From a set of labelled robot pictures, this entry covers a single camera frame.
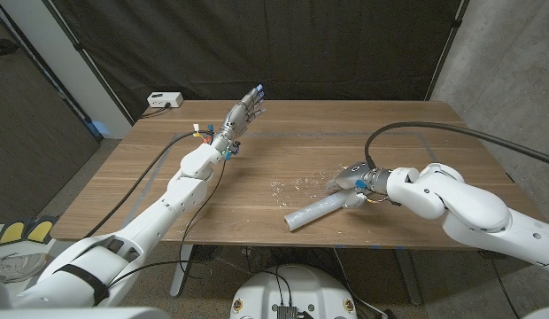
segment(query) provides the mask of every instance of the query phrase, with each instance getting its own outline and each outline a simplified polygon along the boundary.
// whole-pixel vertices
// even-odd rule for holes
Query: black backdrop
[[[54,0],[137,119],[152,91],[423,100],[460,0]]]

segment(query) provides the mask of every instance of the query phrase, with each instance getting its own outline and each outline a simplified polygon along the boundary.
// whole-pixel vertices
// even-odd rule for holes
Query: white cylinder
[[[314,221],[325,214],[329,214],[343,206],[351,194],[352,190],[342,190],[319,200],[310,206],[306,206],[292,214],[286,215],[284,216],[286,225],[290,231],[300,228],[307,223]]]

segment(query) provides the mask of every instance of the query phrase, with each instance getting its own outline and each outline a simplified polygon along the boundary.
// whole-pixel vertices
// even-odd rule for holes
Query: white robotic arm
[[[35,286],[11,300],[14,308],[116,306],[140,272],[149,253],[186,210],[204,201],[207,183],[219,164],[238,152],[236,141],[264,109],[257,109],[262,86],[252,89],[227,115],[211,144],[186,155],[166,192],[122,230],[87,237],[70,246],[47,267]]]
[[[549,271],[549,224],[511,208],[486,190],[465,184],[455,169],[429,164],[415,168],[369,169],[356,163],[329,182],[335,189],[355,192],[345,207],[360,206],[371,192],[383,194],[422,218],[444,217],[443,228],[452,239],[528,261]]]

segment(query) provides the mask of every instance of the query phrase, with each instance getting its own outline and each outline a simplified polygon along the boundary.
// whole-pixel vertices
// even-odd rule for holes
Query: power strip
[[[152,92],[147,97],[150,107],[165,107],[170,103],[170,107],[180,107],[184,101],[180,92]]]

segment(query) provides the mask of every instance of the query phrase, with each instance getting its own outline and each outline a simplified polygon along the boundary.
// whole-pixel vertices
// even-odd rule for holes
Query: concrete wall
[[[1,5],[92,119],[97,130],[107,138],[125,137],[131,129],[127,118],[73,48],[43,2],[11,0],[1,1]]]
[[[431,99],[549,154],[549,0],[471,0]],[[549,165],[485,146],[549,219]]]

